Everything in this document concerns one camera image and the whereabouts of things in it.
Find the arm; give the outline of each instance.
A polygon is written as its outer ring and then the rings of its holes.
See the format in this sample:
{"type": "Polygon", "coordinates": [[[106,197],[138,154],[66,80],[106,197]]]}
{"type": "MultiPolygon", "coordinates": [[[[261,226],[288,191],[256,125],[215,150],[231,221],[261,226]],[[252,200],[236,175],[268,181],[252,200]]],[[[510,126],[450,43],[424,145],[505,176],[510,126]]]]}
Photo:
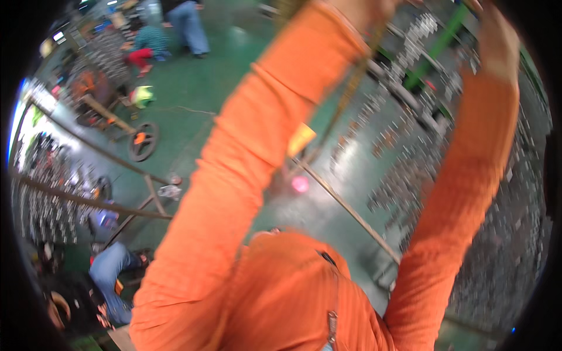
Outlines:
{"type": "Polygon", "coordinates": [[[251,65],[135,295],[131,337],[139,350],[179,348],[177,331],[209,313],[200,305],[229,275],[290,137],[366,50],[338,11],[314,1],[251,65]]]}
{"type": "Polygon", "coordinates": [[[481,20],[482,69],[465,75],[453,141],[384,315],[399,351],[433,350],[455,276],[496,195],[515,134],[519,41],[494,7],[487,6],[481,20]]]}

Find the light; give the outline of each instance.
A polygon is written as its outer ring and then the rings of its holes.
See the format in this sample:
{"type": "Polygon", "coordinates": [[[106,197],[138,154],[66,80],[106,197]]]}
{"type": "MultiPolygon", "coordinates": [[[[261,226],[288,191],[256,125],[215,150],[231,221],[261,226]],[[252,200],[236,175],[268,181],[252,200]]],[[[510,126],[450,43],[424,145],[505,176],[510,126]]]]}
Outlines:
{"type": "Polygon", "coordinates": [[[60,31],[57,34],[53,35],[53,39],[55,40],[55,42],[57,42],[59,39],[61,39],[64,36],[65,35],[60,31]]]}
{"type": "Polygon", "coordinates": [[[305,176],[296,176],[291,181],[293,189],[299,193],[305,193],[309,189],[309,180],[305,176]]]}

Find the hand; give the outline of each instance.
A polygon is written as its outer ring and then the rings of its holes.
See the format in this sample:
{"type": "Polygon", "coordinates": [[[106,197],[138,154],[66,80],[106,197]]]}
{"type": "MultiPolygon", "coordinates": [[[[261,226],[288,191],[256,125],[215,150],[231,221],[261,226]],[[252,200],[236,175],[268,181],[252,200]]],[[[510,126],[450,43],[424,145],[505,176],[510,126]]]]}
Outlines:
{"type": "Polygon", "coordinates": [[[125,42],[123,43],[123,45],[121,45],[121,50],[128,50],[131,48],[131,46],[133,45],[133,42],[125,42]]]}
{"type": "MultiPolygon", "coordinates": [[[[420,3],[422,0],[409,0],[420,3]]],[[[328,0],[335,8],[340,10],[349,22],[363,33],[371,26],[380,27],[394,17],[396,7],[403,0],[328,0]]]]}
{"type": "Polygon", "coordinates": [[[481,22],[478,51],[482,70],[516,83],[520,42],[515,29],[491,0],[483,0],[482,6],[476,0],[471,3],[481,22]]]}

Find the green floor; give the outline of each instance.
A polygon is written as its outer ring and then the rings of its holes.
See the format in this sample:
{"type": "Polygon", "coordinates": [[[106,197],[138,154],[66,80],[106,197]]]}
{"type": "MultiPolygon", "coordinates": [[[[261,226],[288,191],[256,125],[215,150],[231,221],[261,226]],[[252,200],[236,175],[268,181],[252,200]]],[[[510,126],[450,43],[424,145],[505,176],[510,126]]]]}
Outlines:
{"type": "MultiPolygon", "coordinates": [[[[274,36],[272,22],[258,14],[255,4],[255,0],[238,0],[236,4],[226,1],[206,2],[201,17],[210,42],[209,56],[205,60],[198,60],[182,54],[172,40],[172,57],[166,62],[156,62],[152,71],[137,82],[138,85],[153,85],[157,100],[140,113],[138,120],[131,121],[131,124],[134,126],[143,122],[155,122],[160,128],[160,143],[155,153],[148,160],[137,163],[138,167],[162,177],[167,177],[172,171],[176,172],[184,179],[182,188],[188,188],[189,176],[196,168],[195,160],[213,127],[215,114],[249,70],[250,63],[274,36]]],[[[372,80],[364,79],[350,108],[336,128],[336,133],[328,142],[328,148],[313,166],[382,234],[385,232],[384,222],[388,214],[372,214],[366,202],[369,192],[377,185],[395,157],[391,152],[381,160],[371,155],[371,143],[382,129],[384,118],[365,128],[356,141],[348,146],[335,168],[330,169],[330,154],[337,144],[337,135],[343,134],[350,118],[357,116],[362,103],[366,101],[365,93],[373,93],[375,88],[372,80]]],[[[311,121],[310,126],[318,135],[322,135],[326,128],[341,90],[341,86],[336,89],[311,121]]],[[[397,104],[387,103],[382,115],[394,115],[399,110],[397,104]]],[[[62,120],[72,118],[70,111],[62,107],[57,109],[57,114],[62,120]]],[[[125,116],[126,111],[119,110],[118,114],[125,116]]],[[[106,135],[92,129],[74,129],[100,145],[108,145],[108,150],[128,159],[126,138],[108,144],[106,135]]],[[[83,149],[80,152],[87,159],[86,164],[96,164],[96,172],[108,174],[112,180],[116,202],[136,207],[148,196],[148,189],[141,176],[83,149]]],[[[384,313],[388,293],[377,287],[371,277],[379,274],[389,264],[390,258],[324,189],[313,180],[310,180],[310,185],[305,194],[296,195],[290,189],[283,189],[275,196],[268,197],[251,231],[282,225],[297,226],[334,246],[347,260],[353,280],[366,292],[373,307],[380,314],[384,313]]],[[[174,201],[164,204],[169,213],[174,213],[178,205],[174,201]]],[[[156,210],[153,204],[146,209],[156,210]]],[[[130,249],[155,248],[164,237],[168,223],[165,220],[136,218],[117,239],[130,249]]],[[[397,248],[397,240],[393,240],[395,236],[392,233],[386,234],[389,244],[397,248]]],[[[103,241],[108,235],[109,233],[99,233],[97,239],[103,241]]],[[[69,250],[69,269],[87,269],[88,257],[86,243],[69,250]]]]}

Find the pink object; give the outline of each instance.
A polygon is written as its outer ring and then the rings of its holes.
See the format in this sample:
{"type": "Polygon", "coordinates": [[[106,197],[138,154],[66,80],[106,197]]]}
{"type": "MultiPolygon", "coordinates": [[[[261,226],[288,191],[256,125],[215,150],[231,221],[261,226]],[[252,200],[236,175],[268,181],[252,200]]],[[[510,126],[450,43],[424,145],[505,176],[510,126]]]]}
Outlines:
{"type": "Polygon", "coordinates": [[[291,185],[293,189],[298,191],[299,193],[304,193],[309,189],[309,180],[305,176],[297,176],[294,177],[291,181],[291,185]]]}

